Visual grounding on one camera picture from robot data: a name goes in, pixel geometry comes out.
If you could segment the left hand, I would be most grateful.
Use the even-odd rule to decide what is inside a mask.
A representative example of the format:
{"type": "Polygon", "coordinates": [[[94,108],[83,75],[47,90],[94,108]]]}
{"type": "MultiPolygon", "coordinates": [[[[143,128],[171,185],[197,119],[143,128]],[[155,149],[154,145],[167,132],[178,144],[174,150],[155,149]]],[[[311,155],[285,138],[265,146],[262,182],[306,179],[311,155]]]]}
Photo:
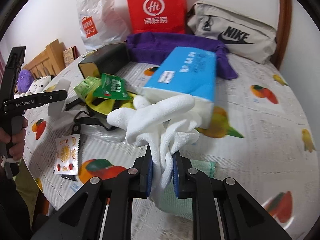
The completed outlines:
{"type": "Polygon", "coordinates": [[[27,127],[28,121],[26,118],[23,118],[22,129],[19,133],[12,135],[12,137],[10,137],[3,128],[0,128],[1,142],[5,144],[8,144],[9,142],[13,143],[13,146],[9,149],[9,154],[13,157],[14,160],[20,160],[23,157],[26,136],[25,129],[27,127]]]}

